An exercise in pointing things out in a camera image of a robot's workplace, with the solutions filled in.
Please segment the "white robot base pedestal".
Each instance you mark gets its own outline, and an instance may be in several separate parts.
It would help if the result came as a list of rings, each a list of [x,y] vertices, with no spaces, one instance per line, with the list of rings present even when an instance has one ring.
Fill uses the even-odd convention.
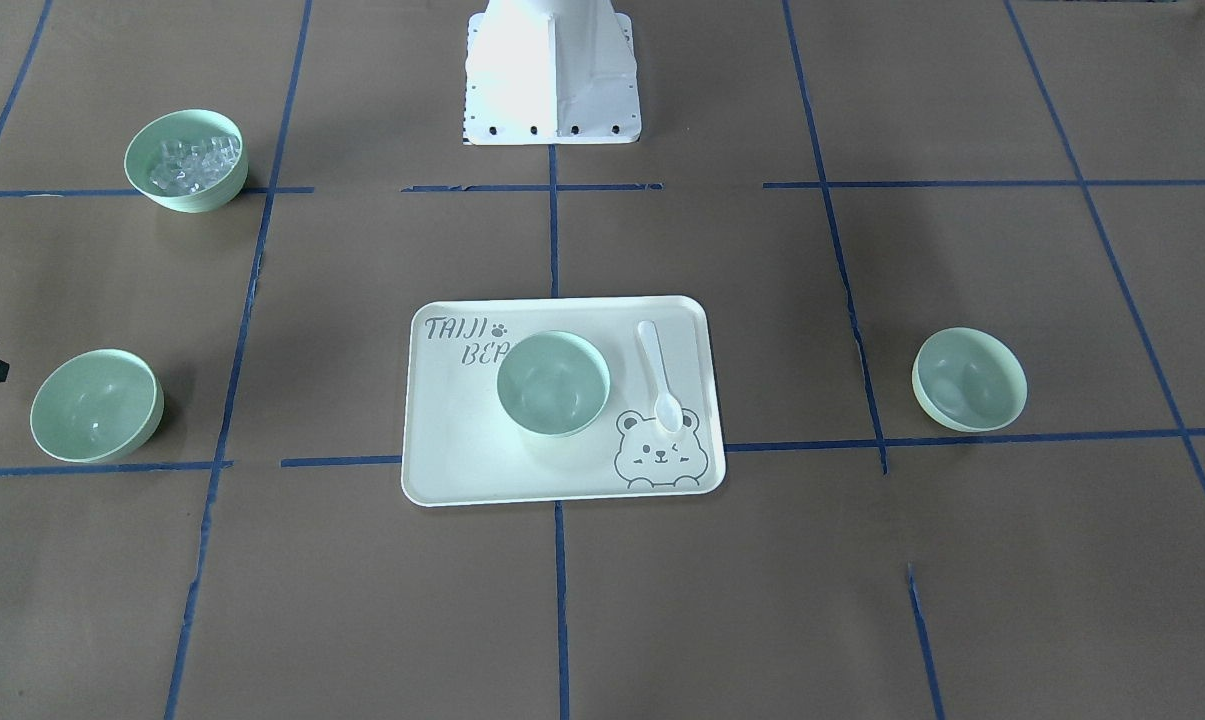
[[[642,131],[634,28],[615,4],[489,1],[471,14],[464,143],[635,143]]]

